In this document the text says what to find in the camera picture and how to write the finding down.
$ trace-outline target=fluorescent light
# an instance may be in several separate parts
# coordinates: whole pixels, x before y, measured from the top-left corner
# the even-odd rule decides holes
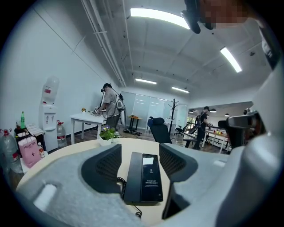
[[[132,8],[130,9],[130,12],[131,16],[141,16],[141,17],[148,17],[158,20],[164,20],[182,26],[186,29],[189,29],[185,19],[183,19],[181,16],[177,16],[168,12],[163,12],[154,9],[144,9],[144,8]]]
[[[152,84],[157,84],[157,82],[153,82],[153,81],[149,81],[149,80],[142,80],[142,79],[135,79],[136,81],[139,81],[139,82],[145,82],[145,83],[152,83]]]
[[[176,87],[172,87],[172,89],[182,91],[182,92],[185,92],[185,93],[189,93],[189,91],[187,91],[187,90],[179,89],[179,88],[176,88]]]
[[[220,52],[227,58],[227,60],[231,63],[237,73],[241,72],[241,67],[226,47],[222,48]]]

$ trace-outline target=gray t-shirt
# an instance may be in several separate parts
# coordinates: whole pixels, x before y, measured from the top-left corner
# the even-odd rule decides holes
[[[114,90],[109,89],[105,93],[105,98],[103,100],[103,103],[108,103],[109,106],[106,108],[106,115],[107,117],[113,117],[119,115],[119,110],[116,108],[116,97],[117,94]]]

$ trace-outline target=man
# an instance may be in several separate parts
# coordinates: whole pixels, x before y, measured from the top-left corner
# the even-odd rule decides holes
[[[199,119],[199,122],[198,122],[198,123],[200,123],[200,125],[198,126],[198,129],[197,129],[197,141],[196,141],[196,143],[195,143],[195,145],[193,147],[193,149],[195,149],[195,150],[199,150],[200,149],[199,144],[200,144],[201,140],[205,136],[205,127],[206,127],[206,125],[212,126],[206,120],[208,111],[209,111],[209,107],[206,106],[206,107],[204,107],[203,111],[200,114],[200,119]]]
[[[197,21],[202,22],[208,29],[231,27],[244,23],[248,18],[253,18],[259,25],[262,37],[262,48],[269,65],[274,69],[281,52],[281,47],[271,28],[260,16],[258,11],[269,11],[275,2],[256,0],[185,0],[187,6],[185,18],[195,33],[200,32]]]
[[[103,109],[106,109],[106,124],[116,128],[116,125],[118,123],[120,112],[116,108],[116,98],[117,94],[112,89],[112,86],[109,83],[104,84],[103,91],[105,92],[105,97],[103,100],[103,104],[100,108],[98,108],[95,113],[99,114],[100,111]]]

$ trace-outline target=water dispenser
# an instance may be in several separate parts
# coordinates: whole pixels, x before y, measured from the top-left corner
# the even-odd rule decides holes
[[[44,132],[46,151],[49,152],[58,148],[56,132],[57,107],[49,104],[39,106],[39,128]]]

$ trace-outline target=dark pants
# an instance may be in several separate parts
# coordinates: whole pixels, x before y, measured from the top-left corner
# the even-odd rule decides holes
[[[203,131],[202,128],[198,128],[198,130],[197,130],[197,141],[195,142],[193,149],[197,149],[199,147],[199,144],[200,144],[201,140],[204,138],[204,136],[205,136],[205,129]]]
[[[116,115],[116,116],[113,116],[113,117],[108,117],[106,119],[106,124],[111,126],[112,128],[116,128],[116,125],[118,123],[119,117],[120,117],[120,114]]]

